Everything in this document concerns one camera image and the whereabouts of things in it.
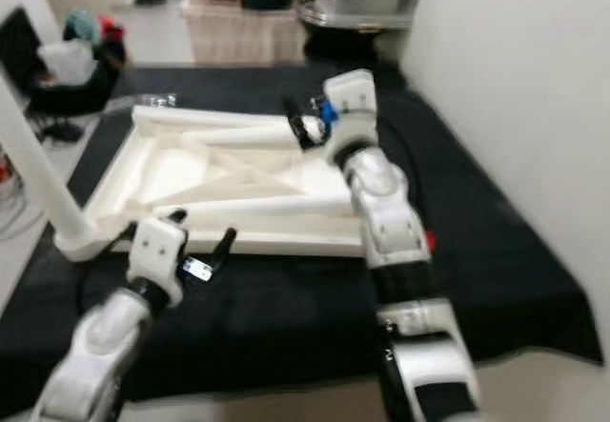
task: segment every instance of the white foam frame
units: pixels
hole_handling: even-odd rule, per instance
[[[303,153],[284,116],[135,107],[132,119],[84,209],[105,241],[183,208],[189,252],[210,251],[235,227],[236,253],[362,255],[341,173],[323,151]],[[311,117],[306,125],[317,130]]]

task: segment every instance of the floor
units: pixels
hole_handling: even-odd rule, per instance
[[[127,44],[134,64],[191,65],[194,62],[189,28],[179,16],[179,2],[165,7],[134,9],[117,14],[128,31]],[[47,155],[60,175],[68,180],[96,124],[96,116],[81,119],[86,136],[68,148],[46,147]],[[10,220],[11,208],[0,204],[0,313],[30,258],[38,237],[45,227],[44,218],[36,219],[40,210],[29,201],[20,219],[3,231]],[[12,239],[24,225],[27,231]],[[483,398],[493,421],[551,421],[554,399],[567,392],[578,392],[580,385],[596,382],[599,370],[545,353],[528,353],[499,366],[478,370]],[[10,419],[27,420],[26,414]],[[221,400],[216,396],[195,395],[153,402],[130,404],[121,421],[129,422],[378,422],[385,420],[378,388],[374,380],[343,383],[303,392],[244,396]],[[578,420],[576,417],[561,420]]]

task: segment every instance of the white bag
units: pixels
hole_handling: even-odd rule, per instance
[[[46,44],[38,48],[38,56],[57,82],[66,86],[85,84],[97,64],[93,60],[91,45],[79,40]]]

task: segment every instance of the blue component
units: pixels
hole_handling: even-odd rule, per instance
[[[331,125],[338,119],[335,108],[333,108],[330,101],[325,101],[322,103],[320,116],[326,125]]]

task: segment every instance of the black tablecloth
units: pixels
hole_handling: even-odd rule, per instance
[[[280,95],[320,92],[334,66],[132,70],[116,95],[177,92],[179,106],[282,113]],[[525,347],[601,363],[585,294],[395,70],[377,70],[380,144],[406,171],[409,141],[420,166],[436,267],[476,360]],[[84,204],[131,126],[105,117],[70,182]],[[87,305],[124,282],[127,259],[90,264]],[[0,319],[0,415],[32,405],[69,348],[82,268],[68,263],[47,228]],[[358,259],[235,255],[207,299],[189,298],[147,339],[125,380],[131,399],[240,391],[373,372],[374,306]]]

